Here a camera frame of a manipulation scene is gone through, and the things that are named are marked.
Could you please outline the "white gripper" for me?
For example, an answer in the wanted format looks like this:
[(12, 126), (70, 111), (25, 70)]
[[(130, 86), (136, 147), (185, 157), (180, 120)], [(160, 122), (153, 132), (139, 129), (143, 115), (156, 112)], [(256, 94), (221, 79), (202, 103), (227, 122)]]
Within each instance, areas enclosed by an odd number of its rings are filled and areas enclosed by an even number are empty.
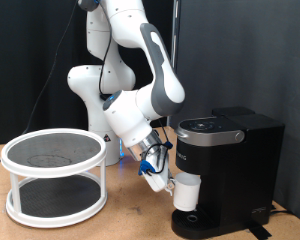
[(166, 151), (150, 154), (140, 163), (140, 174), (144, 176), (151, 189), (159, 192), (166, 187), (173, 189), (175, 179), (169, 178), (169, 161)]

